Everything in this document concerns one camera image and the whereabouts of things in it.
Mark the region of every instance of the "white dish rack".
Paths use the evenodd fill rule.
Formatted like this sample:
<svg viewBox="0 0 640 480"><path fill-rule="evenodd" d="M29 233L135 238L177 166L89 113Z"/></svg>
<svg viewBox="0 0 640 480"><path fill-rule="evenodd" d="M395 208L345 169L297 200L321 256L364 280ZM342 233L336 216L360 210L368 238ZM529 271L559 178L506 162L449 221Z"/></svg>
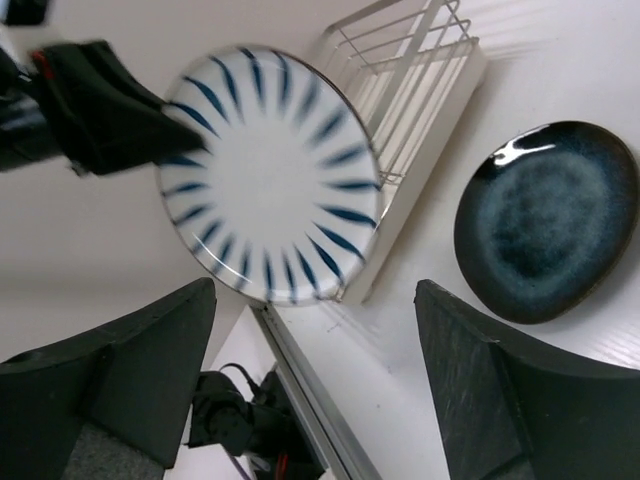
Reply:
<svg viewBox="0 0 640 480"><path fill-rule="evenodd" d="M306 60L345 94L380 162L383 217L363 271L338 300L363 302L487 60L462 0L379 0L330 25Z"/></svg>

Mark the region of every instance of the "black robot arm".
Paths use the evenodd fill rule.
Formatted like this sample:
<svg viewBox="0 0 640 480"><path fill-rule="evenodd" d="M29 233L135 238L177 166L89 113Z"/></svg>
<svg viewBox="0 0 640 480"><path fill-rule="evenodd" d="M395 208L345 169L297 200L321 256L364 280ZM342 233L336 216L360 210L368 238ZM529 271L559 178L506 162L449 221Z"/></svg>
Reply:
<svg viewBox="0 0 640 480"><path fill-rule="evenodd" d="M6 25L38 25L48 2L8 5ZM0 51L0 171L62 154L78 173L106 175L202 148L107 42L57 43L30 57L33 71Z"/></svg>

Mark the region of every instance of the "dark blue plate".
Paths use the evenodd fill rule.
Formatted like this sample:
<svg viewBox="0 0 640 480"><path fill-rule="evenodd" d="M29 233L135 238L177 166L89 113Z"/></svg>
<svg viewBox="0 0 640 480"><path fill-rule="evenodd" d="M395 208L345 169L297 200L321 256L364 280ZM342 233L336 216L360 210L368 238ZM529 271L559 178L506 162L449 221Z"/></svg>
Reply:
<svg viewBox="0 0 640 480"><path fill-rule="evenodd" d="M524 133L496 150L462 195L454 232L462 274L502 318L552 320L619 260L638 192L636 162L611 132L558 122Z"/></svg>

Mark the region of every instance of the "blue striped plate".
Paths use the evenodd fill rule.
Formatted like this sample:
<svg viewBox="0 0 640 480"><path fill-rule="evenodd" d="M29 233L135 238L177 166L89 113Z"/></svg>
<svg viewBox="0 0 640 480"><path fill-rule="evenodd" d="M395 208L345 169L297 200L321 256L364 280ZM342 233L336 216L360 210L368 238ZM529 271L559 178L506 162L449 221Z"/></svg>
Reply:
<svg viewBox="0 0 640 480"><path fill-rule="evenodd" d="M166 113L206 141L158 167L191 253L252 298L335 296L364 265L381 215L378 163L342 94L283 52L239 47L196 62L169 98Z"/></svg>

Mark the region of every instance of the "ceramic plate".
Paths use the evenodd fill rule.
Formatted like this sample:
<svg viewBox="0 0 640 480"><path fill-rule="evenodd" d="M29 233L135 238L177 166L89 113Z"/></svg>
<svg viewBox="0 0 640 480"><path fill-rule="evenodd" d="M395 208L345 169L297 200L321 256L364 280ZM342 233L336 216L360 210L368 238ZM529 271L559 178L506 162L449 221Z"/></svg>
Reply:
<svg viewBox="0 0 640 480"><path fill-rule="evenodd" d="M166 113L206 140L163 162L158 182L215 277L297 304L334 296L362 268L380 218L378 164L326 78L285 53L236 48L184 72Z"/></svg>
<svg viewBox="0 0 640 480"><path fill-rule="evenodd" d="M596 125L558 122L500 147L467 186L455 224L462 273L519 323L578 304L624 252L638 216L629 149Z"/></svg>

